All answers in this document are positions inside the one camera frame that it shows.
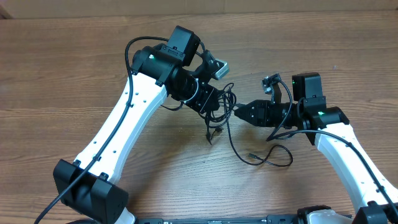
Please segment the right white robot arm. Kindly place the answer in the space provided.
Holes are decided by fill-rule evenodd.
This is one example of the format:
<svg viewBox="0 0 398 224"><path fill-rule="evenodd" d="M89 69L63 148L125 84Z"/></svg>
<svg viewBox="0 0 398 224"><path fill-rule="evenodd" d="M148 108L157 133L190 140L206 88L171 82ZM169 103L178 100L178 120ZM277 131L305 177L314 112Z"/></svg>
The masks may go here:
<svg viewBox="0 0 398 224"><path fill-rule="evenodd" d="M287 103L280 101L280 84L278 74L265 77L262 87L271 99L239 106L235 116L253 126L273 128L270 141L306 134L334 168L355 210L350 218L326 205L300 208L293 223L397 223L397 188L366 154L342 110L327 107L320 75L294 75Z"/></svg>

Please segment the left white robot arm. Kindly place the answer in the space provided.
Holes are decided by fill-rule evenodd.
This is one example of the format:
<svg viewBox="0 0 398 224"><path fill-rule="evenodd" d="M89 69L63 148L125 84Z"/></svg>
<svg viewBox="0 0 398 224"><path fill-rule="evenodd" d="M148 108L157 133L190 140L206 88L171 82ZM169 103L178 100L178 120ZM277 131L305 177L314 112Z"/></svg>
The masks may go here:
<svg viewBox="0 0 398 224"><path fill-rule="evenodd" d="M118 182L150 117L168 97L200 114L220 106L218 91L209 81L222 79L228 64L205 49L199 54L201 65L187 70L200 47L197 35L178 26L168 39L158 38L156 46L125 58L127 83L116 106L74 161L60 160L53 170L57 202L82 214L84 223L136 221L127 210L128 194Z"/></svg>

